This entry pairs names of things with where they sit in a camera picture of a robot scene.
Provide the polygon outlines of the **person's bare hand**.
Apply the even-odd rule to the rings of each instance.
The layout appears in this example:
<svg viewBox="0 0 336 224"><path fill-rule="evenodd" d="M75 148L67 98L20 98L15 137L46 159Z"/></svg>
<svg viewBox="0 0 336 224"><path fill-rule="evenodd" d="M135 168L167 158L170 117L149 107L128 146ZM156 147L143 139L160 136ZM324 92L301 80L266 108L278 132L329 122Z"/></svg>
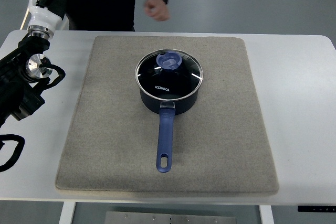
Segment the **person's bare hand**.
<svg viewBox="0 0 336 224"><path fill-rule="evenodd" d="M157 22L170 19L169 9L163 0L146 0L144 2L144 12Z"/></svg>

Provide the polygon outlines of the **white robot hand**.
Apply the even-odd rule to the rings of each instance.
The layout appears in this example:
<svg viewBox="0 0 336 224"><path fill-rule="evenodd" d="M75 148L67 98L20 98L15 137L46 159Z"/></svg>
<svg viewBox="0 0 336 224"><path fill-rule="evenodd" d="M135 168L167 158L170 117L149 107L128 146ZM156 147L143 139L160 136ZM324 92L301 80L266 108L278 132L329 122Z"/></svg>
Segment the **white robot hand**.
<svg viewBox="0 0 336 224"><path fill-rule="evenodd" d="M32 34L38 31L52 37L64 19L66 5L67 0L29 0L31 18L28 32Z"/></svg>

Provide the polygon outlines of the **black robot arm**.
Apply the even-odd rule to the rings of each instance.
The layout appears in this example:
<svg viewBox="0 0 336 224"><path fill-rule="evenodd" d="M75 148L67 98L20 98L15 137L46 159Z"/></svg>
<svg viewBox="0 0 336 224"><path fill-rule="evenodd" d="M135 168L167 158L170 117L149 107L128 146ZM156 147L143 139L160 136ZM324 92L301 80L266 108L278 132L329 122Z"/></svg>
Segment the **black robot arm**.
<svg viewBox="0 0 336 224"><path fill-rule="evenodd" d="M1 125L10 115L20 121L34 114L45 104L42 92L66 76L44 55L53 35L48 28L30 26L18 47L1 59Z"/></svg>

